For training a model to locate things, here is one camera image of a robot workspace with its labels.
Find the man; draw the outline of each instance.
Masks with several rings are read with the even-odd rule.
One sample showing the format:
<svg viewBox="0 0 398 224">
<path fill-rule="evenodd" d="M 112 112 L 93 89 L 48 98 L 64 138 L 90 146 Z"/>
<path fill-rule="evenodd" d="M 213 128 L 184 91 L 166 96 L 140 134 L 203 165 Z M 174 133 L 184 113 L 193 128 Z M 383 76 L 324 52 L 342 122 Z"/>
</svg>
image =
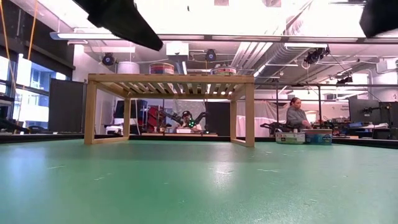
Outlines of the man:
<svg viewBox="0 0 398 224">
<path fill-rule="evenodd" d="M 286 124 L 298 126 L 300 128 L 312 129 L 310 122 L 307 120 L 304 110 L 301 110 L 301 100 L 297 97 L 292 98 L 290 107 L 286 112 Z"/>
<path fill-rule="evenodd" d="M 174 132 L 176 133 L 177 129 L 179 129 L 179 128 L 190 128 L 188 124 L 189 124 L 191 118 L 192 118 L 191 112 L 184 111 L 182 113 L 183 124 L 180 125 L 177 123 L 177 126 L 174 129 Z M 196 124 L 196 125 L 194 125 L 194 127 L 190 128 L 190 129 L 191 129 L 191 132 L 193 132 L 193 133 L 200 133 L 201 126 L 200 126 L 200 124 Z"/>
</svg>

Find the monitor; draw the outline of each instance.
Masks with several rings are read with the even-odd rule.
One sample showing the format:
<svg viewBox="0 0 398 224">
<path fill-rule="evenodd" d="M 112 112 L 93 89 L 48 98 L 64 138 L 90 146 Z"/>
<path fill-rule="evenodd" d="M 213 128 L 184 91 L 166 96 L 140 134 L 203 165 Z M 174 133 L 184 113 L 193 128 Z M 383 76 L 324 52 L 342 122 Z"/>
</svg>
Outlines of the monitor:
<svg viewBox="0 0 398 224">
<path fill-rule="evenodd" d="M 348 100 L 349 119 L 351 122 L 372 122 L 372 124 L 380 124 L 381 112 L 380 110 L 367 111 L 367 108 L 378 108 L 379 101 L 377 100 L 359 100 L 350 98 Z"/>
</svg>

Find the green floor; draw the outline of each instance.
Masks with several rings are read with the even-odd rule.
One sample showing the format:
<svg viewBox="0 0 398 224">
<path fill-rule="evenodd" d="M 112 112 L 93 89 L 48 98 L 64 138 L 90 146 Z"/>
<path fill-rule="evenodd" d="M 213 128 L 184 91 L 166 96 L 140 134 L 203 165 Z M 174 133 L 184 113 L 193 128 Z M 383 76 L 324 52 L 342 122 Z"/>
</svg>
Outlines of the green floor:
<svg viewBox="0 0 398 224">
<path fill-rule="evenodd" d="M 0 145 L 0 223 L 398 223 L 398 151 L 83 141 Z"/>
</svg>

